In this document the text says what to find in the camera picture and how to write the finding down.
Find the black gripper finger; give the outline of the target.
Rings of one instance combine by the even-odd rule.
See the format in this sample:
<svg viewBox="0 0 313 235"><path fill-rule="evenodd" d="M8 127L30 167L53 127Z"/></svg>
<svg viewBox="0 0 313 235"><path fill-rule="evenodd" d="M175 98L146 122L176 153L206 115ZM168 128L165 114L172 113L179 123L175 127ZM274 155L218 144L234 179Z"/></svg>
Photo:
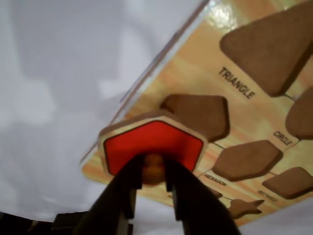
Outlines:
<svg viewBox="0 0 313 235"><path fill-rule="evenodd" d="M75 228L77 235L132 235L136 193L142 189L143 155L129 160L114 176Z"/></svg>
<svg viewBox="0 0 313 235"><path fill-rule="evenodd" d="M182 164L166 160L165 179L176 220L182 222L185 235L240 234L227 208Z"/></svg>

